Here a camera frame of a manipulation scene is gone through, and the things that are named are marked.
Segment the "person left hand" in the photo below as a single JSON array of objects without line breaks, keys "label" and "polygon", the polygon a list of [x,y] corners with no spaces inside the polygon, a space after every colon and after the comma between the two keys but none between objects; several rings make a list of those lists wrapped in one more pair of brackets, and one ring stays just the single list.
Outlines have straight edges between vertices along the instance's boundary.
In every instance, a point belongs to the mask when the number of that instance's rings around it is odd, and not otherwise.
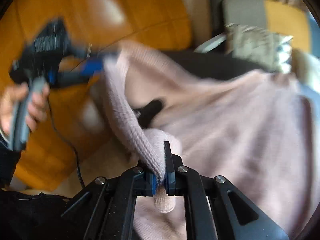
[{"label": "person left hand", "polygon": [[9,86],[1,96],[1,130],[9,136],[17,120],[24,122],[30,131],[47,117],[49,86],[45,83],[41,91],[29,92],[26,83]]}]

